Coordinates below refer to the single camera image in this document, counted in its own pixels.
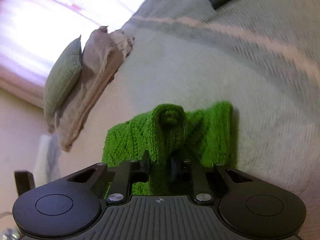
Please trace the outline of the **green knitted sweater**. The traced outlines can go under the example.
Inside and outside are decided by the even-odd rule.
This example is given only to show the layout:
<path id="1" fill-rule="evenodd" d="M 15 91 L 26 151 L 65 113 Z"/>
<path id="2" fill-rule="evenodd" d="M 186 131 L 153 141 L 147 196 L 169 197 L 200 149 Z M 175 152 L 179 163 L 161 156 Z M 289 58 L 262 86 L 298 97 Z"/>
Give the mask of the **green knitted sweater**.
<path id="1" fill-rule="evenodd" d="M 114 167 L 122 161 L 139 160 L 148 151 L 152 164 L 150 179 L 147 183 L 135 183 L 132 192 L 168 194 L 166 164 L 174 155 L 204 167 L 235 163 L 233 117 L 233 105 L 228 101 L 193 112 L 186 112 L 179 105 L 158 105 L 109 129 L 102 161 Z"/>

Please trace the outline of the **white quilted bolster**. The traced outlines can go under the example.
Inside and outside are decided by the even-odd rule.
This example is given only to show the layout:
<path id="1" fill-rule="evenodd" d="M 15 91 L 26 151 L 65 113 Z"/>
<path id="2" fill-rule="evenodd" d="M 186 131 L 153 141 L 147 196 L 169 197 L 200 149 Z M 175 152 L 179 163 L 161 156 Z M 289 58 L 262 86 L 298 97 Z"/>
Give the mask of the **white quilted bolster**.
<path id="1" fill-rule="evenodd" d="M 34 181 L 35 186 L 39 187 L 48 183 L 49 178 L 49 164 L 48 154 L 50 149 L 52 137 L 46 134 L 42 134 L 39 140 L 39 148 L 34 166 Z"/>

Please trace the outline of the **green checked cushion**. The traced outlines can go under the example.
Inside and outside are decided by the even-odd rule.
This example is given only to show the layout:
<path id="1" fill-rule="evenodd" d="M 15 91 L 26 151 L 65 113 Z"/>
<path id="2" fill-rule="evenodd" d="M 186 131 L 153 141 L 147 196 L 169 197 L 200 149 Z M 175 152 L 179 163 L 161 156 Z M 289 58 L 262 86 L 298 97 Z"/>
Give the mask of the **green checked cushion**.
<path id="1" fill-rule="evenodd" d="M 44 116 L 51 119 L 79 79 L 81 38 L 73 40 L 53 65 L 44 88 Z"/>

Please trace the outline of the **beige folded blanket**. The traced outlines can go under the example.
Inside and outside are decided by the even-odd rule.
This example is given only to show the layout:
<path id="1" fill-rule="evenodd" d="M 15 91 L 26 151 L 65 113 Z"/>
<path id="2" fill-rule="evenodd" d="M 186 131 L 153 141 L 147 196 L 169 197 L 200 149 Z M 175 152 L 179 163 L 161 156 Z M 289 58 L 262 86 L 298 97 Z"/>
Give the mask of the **beige folded blanket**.
<path id="1" fill-rule="evenodd" d="M 134 38 L 122 29 L 106 26 L 94 30 L 81 57 L 76 83 L 54 115 L 54 130 L 61 150 L 68 152 L 82 130 L 89 112 L 132 50 Z"/>

